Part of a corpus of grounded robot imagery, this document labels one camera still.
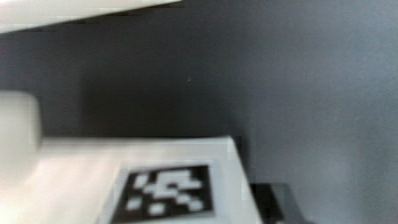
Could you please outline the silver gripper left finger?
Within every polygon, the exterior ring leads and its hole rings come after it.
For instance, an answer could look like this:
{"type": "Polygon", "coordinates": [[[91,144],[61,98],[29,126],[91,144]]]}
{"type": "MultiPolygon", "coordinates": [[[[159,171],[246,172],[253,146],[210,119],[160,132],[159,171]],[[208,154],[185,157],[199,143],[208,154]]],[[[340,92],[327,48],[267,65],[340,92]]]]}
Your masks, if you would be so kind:
{"type": "Polygon", "coordinates": [[[29,178],[41,146],[41,111],[36,97],[0,91],[0,187],[29,178]]]}

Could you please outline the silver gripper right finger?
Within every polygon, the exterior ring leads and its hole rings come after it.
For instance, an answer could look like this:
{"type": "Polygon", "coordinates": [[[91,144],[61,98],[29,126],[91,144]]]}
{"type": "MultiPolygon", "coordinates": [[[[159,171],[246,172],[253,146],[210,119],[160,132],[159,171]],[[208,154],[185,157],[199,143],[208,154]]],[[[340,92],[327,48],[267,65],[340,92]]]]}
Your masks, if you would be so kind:
{"type": "Polygon", "coordinates": [[[285,183],[255,183],[251,191],[263,224],[310,224],[290,186],[285,183]]]}

